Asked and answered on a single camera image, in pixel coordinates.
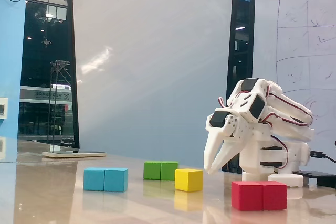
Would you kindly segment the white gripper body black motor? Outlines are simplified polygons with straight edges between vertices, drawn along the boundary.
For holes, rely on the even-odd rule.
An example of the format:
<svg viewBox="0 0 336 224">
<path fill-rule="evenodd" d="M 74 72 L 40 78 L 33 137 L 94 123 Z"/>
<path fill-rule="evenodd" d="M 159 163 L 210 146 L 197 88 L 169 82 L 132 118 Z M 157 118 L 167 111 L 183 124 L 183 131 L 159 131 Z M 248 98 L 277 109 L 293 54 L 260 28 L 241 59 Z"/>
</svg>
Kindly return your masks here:
<svg viewBox="0 0 336 224">
<path fill-rule="evenodd" d="M 234 109 L 216 108 L 206 121 L 208 140 L 221 141 L 230 138 L 241 141 L 249 129 L 249 123 Z"/>
</svg>

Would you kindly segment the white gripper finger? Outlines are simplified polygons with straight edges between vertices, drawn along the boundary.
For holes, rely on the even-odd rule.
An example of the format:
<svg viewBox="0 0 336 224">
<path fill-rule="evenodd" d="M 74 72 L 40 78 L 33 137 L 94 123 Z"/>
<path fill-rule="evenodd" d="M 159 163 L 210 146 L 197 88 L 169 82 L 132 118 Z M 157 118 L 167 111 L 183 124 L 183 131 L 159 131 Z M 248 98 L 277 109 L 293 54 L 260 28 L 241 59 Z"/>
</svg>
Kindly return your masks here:
<svg viewBox="0 0 336 224">
<path fill-rule="evenodd" d="M 229 139 L 223 140 L 221 148 L 215 156 L 208 173 L 212 174 L 221 169 L 221 167 L 237 155 L 243 148 L 244 143 L 242 141 Z"/>
<path fill-rule="evenodd" d="M 218 170 L 221 165 L 223 139 L 223 133 L 219 129 L 208 130 L 208 138 L 203 156 L 204 169 L 208 174 Z"/>
</svg>

